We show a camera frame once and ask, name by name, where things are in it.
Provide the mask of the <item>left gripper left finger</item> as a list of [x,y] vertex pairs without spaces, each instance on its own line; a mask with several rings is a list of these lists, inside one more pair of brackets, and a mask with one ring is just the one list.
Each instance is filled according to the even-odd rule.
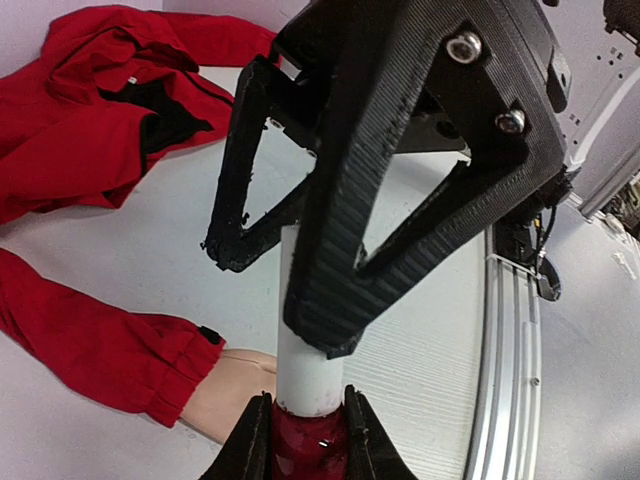
[[271,414],[269,393],[250,399],[218,456],[200,480],[271,478]]

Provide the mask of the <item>red nail polish bottle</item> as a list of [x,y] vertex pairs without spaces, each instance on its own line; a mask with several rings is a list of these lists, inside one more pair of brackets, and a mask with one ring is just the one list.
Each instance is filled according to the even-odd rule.
[[348,453],[343,406],[323,417],[300,417],[273,406],[272,479],[343,480]]

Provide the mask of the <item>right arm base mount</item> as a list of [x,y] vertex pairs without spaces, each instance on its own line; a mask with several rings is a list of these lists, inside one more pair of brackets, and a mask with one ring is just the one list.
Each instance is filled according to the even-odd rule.
[[557,270],[546,257],[546,244],[557,218],[558,205],[573,191],[578,171],[566,166],[537,191],[516,206],[494,226],[496,252],[507,260],[531,270],[538,295],[549,302],[561,296]]

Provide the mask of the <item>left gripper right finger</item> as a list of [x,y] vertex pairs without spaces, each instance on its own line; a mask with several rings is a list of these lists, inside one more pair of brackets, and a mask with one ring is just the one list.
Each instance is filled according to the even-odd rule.
[[349,480],[415,480],[387,435],[366,396],[353,385],[345,389]]

